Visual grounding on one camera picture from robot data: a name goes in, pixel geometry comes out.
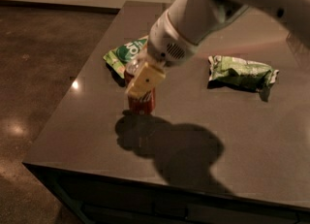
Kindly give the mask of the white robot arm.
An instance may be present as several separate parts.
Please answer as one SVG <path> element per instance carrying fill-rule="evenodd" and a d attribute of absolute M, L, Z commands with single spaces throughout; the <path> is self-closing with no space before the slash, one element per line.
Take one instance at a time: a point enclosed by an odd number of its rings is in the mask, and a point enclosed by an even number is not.
<path fill-rule="evenodd" d="M 310 45 L 310 0 L 175 0 L 152 25 L 126 93 L 140 98 L 155 88 L 168 67 L 194 56 L 207 36 L 230 25 L 249 7 L 273 17 Z"/>

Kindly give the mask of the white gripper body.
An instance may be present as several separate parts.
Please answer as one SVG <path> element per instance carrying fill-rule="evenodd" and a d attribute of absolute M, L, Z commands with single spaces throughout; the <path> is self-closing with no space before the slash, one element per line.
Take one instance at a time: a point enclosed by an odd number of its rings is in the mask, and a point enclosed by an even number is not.
<path fill-rule="evenodd" d="M 179 66 L 194 56 L 198 46 L 183 38 L 173 27 L 169 11 L 164 11 L 148 35 L 147 53 L 163 67 Z"/>

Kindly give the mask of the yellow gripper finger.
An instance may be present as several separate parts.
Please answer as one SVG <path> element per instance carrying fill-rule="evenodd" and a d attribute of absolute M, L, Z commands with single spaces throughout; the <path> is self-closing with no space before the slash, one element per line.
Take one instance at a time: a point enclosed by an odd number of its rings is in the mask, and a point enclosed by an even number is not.
<path fill-rule="evenodd" d="M 132 98 L 141 98 L 166 78 L 165 72 L 148 62 L 142 62 L 129 82 L 126 94 Z"/>

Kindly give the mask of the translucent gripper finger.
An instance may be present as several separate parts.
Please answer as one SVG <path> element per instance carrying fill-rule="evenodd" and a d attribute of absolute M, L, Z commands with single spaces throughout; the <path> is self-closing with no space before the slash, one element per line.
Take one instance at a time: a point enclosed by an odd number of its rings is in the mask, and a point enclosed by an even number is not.
<path fill-rule="evenodd" d="M 144 62 L 143 58 L 135 57 L 127 63 L 127 73 L 130 76 L 134 76 L 139 69 L 139 67 Z"/>

